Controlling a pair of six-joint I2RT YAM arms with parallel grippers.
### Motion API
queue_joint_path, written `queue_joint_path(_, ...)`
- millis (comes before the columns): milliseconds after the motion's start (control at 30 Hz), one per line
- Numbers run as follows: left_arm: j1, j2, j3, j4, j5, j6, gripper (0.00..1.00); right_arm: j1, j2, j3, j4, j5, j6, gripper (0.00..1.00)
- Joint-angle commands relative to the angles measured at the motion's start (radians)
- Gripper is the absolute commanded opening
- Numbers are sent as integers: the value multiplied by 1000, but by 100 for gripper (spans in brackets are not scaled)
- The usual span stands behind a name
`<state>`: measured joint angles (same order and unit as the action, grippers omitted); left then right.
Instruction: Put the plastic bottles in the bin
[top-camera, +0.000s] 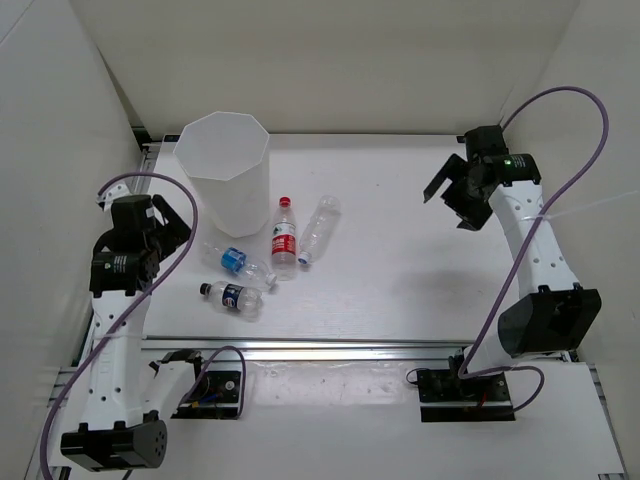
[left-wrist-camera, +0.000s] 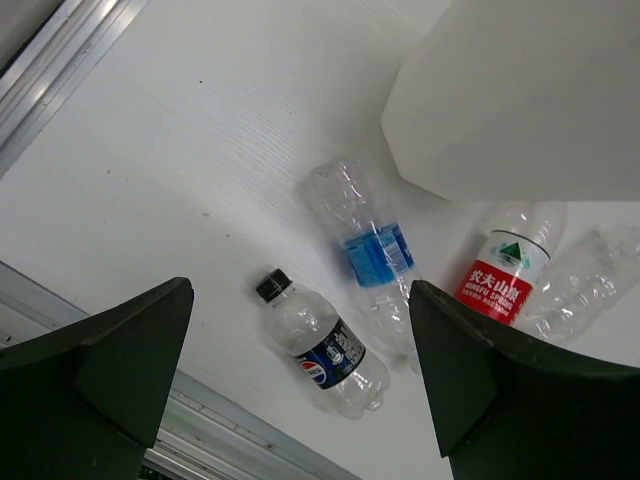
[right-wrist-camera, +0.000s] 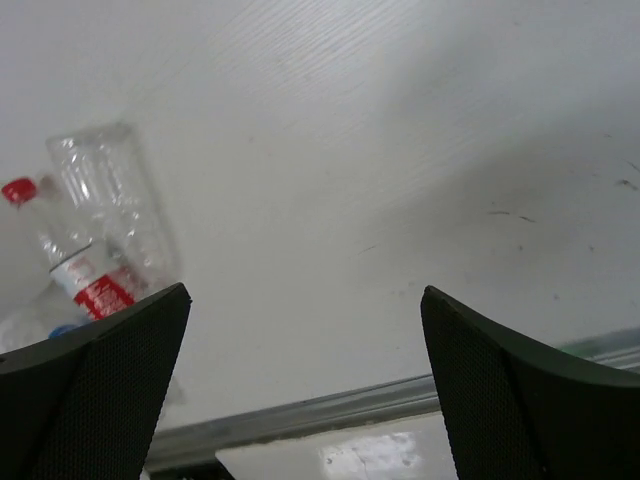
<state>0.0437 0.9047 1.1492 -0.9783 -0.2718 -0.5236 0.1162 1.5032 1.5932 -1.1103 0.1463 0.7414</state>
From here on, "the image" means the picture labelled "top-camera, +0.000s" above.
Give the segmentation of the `red label plastic bottle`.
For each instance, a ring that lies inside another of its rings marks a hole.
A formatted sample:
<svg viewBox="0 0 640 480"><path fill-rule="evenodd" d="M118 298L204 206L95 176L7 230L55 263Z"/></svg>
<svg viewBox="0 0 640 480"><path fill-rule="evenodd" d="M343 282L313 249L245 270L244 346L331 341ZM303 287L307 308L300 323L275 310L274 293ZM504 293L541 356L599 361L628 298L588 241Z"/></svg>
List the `red label plastic bottle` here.
<svg viewBox="0 0 640 480"><path fill-rule="evenodd" d="M279 281L291 280L297 264L297 226L292 201L279 199L272 225L271 265Z"/></svg>

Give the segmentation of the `blue label plastic bottle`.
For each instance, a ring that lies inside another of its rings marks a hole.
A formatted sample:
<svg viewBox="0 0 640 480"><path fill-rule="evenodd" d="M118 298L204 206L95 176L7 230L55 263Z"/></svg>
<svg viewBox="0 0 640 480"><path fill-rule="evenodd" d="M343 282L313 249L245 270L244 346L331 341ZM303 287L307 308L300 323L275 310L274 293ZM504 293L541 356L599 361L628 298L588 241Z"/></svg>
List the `blue label plastic bottle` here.
<svg viewBox="0 0 640 480"><path fill-rule="evenodd" d="M270 291L276 285L277 275L265 262L235 247L205 243L203 259L226 271L240 285L263 291Z"/></svg>

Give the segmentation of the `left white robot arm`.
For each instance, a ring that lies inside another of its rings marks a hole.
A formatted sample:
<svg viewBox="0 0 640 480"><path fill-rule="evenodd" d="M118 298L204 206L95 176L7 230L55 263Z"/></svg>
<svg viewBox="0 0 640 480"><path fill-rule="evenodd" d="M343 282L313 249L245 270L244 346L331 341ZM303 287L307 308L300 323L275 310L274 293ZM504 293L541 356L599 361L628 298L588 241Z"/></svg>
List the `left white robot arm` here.
<svg viewBox="0 0 640 480"><path fill-rule="evenodd" d="M195 354L145 364L143 326L161 263L185 251L192 229L158 195L108 193L112 227L96 241L89 290L95 317L87 399L60 452L92 472L156 469L168 444L165 417L179 400L206 395L210 377Z"/></svg>

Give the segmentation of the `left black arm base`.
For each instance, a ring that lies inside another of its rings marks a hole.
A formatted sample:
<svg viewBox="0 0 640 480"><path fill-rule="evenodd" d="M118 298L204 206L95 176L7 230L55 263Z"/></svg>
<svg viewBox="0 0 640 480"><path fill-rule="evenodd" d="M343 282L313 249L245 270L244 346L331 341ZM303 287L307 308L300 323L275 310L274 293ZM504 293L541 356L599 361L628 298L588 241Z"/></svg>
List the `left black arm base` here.
<svg viewBox="0 0 640 480"><path fill-rule="evenodd" d="M240 371L208 371L204 380L186 404L182 404L172 419L237 420L239 418Z"/></svg>

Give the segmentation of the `clear unlabeled plastic bottle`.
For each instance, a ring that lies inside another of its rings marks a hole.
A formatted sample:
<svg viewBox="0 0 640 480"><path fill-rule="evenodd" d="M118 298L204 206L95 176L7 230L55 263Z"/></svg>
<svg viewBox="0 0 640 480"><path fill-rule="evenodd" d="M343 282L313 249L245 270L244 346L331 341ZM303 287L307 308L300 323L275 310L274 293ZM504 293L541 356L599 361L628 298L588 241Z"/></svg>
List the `clear unlabeled plastic bottle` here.
<svg viewBox="0 0 640 480"><path fill-rule="evenodd" d="M298 262L302 266L309 266L324 255L340 217L339 199L322 196L299 240Z"/></svg>

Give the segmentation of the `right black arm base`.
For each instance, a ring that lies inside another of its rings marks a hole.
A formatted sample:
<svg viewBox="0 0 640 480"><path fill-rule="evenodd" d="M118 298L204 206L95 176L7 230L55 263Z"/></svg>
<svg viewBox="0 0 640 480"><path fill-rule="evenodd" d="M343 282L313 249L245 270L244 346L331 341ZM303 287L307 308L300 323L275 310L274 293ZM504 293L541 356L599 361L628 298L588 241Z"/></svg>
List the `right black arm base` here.
<svg viewBox="0 0 640 480"><path fill-rule="evenodd" d="M504 374L462 380L450 358L445 369L415 368L405 380L418 390L422 423L481 423L515 420Z"/></svg>

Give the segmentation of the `black cap Pepsi bottle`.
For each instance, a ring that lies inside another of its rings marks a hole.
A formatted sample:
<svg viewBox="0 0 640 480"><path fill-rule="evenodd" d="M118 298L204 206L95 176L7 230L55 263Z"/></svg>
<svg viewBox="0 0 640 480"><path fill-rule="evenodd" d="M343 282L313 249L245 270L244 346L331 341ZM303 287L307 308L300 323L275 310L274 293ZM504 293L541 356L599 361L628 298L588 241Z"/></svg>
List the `black cap Pepsi bottle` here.
<svg viewBox="0 0 640 480"><path fill-rule="evenodd" d="M199 293L214 309L248 319L257 318L263 306L260 290L226 281L202 283Z"/></svg>

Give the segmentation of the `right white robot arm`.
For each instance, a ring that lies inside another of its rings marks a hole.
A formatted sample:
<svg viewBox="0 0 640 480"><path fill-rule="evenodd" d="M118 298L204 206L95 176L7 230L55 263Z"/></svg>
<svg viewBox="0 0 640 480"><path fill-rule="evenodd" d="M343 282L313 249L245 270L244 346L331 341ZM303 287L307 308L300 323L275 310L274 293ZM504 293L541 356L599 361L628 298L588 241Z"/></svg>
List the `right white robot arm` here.
<svg viewBox="0 0 640 480"><path fill-rule="evenodd" d="M541 174L529 154L512 154L498 125L481 126L460 137L466 155L451 155L423 191L430 200L439 189L458 216L459 228L477 232L496 217L513 258L516 303L490 311L490 324L462 354L449 387L470 400L486 375L511 368L525 357L576 349L596 319L602 300L569 267L542 209Z"/></svg>

